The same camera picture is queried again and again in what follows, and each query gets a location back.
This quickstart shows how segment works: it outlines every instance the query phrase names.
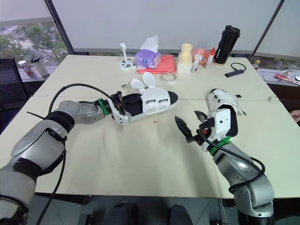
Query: black thermos bottle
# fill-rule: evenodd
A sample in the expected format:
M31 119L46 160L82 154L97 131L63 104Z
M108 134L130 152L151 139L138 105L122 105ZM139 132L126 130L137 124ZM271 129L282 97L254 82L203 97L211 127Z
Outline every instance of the black thermos bottle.
M239 36L239 29L231 25L227 25L225 27L225 30L222 32L222 38L219 42L216 54L214 56L215 64L222 66L226 63L226 60Z

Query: person's hand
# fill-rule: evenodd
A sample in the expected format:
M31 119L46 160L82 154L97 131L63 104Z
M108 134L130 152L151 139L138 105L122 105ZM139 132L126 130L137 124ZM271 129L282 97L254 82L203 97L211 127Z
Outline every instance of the person's hand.
M300 109L291 111L290 115L293 117L293 119L296 121L296 123L298 123L300 121Z

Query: white tabletop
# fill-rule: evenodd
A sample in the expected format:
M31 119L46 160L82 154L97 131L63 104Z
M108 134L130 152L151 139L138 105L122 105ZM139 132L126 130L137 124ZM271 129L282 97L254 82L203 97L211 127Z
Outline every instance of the white tabletop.
M0 135L0 167L9 161L15 143L40 121L26 111L45 116L51 99L31 97ZM53 108L63 100L96 99L59 97ZM300 128L277 100L239 104L247 116L238 117L239 134L233 143L265 164L275 197L300 197ZM212 156L196 143L187 144L176 127L175 115L195 134L199 121L194 110L206 113L207 102L180 100L173 109L127 127L111 116L93 125L76 125L68 135L66 168L57 193L232 198ZM59 173L60 166L39 177L37 192L52 192Z
M108 94L121 90L123 94L132 93L132 88L123 89L122 84L129 83L133 78L142 80L142 75L135 71L124 72L118 67L122 57L113 56L80 56L69 55L45 81L35 96L54 96L64 85L70 83L86 83L96 86ZM227 78L225 73L232 72L230 64L239 62L247 69L245 73ZM190 76L179 76L171 84L160 81L160 75L154 75L157 86L174 91L180 99L207 99L212 88L221 88L232 94L240 94L244 100L267 100L276 98L268 85L254 70L246 58L228 58L224 66L212 65L209 69L199 67ZM70 88L62 97L101 97L94 90Z

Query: purple tissue box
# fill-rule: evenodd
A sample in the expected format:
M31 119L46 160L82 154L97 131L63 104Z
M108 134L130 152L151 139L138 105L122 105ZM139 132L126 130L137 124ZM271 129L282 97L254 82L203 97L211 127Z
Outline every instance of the purple tissue box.
M141 49L135 54L135 63L142 67L155 69L161 60L160 52L152 52L150 50Z

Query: black chair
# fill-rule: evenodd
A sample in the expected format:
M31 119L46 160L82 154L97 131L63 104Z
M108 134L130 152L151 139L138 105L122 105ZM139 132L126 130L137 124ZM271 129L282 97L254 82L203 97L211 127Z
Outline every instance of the black chair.
M17 109L28 99L15 58L0 59L0 108Z

